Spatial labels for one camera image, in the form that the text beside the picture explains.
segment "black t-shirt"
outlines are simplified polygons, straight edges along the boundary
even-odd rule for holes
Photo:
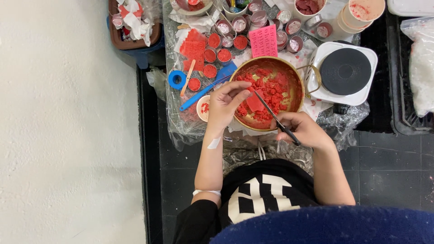
[[[223,180],[221,208],[198,200],[178,214],[173,243],[208,243],[223,228],[270,211],[318,206],[313,178],[284,159],[236,168]]]

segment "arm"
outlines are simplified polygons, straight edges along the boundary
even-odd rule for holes
[[[197,166],[194,187],[202,190],[191,203],[207,199],[220,206],[220,197],[208,191],[220,191],[223,184],[223,131],[232,121],[240,103],[250,96],[245,90],[250,82],[230,82],[211,94],[208,125],[202,143],[201,157]]]
[[[355,205],[338,151],[332,139],[305,112],[284,112],[277,115],[279,121],[295,129],[294,135],[302,145],[312,147],[315,196],[324,205]],[[292,142],[284,132],[279,131],[276,140]]]

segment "pot handle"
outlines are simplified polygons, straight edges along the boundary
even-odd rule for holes
[[[308,65],[299,67],[297,69],[303,69],[303,68],[306,68],[306,67],[311,67],[313,69],[313,71],[315,72],[315,76],[316,76],[316,82],[318,82],[318,87],[315,90],[305,93],[305,95],[309,95],[312,92],[316,92],[321,87],[322,79],[321,79],[321,74],[319,73],[318,68],[316,68],[312,64],[308,64]]]

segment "white wall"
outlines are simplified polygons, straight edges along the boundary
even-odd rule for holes
[[[145,243],[135,68],[106,0],[1,3],[0,243]]]

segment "wooden stick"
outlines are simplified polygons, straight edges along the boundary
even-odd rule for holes
[[[184,87],[181,90],[181,96],[184,96],[185,89],[187,88],[188,82],[190,81],[191,73],[193,72],[194,65],[196,64],[196,60],[194,59],[191,62],[190,69],[188,70],[187,78],[185,79]]]
[[[185,28],[189,28],[190,26],[188,24],[182,24],[180,26],[178,26],[178,30],[180,29],[185,29]]]

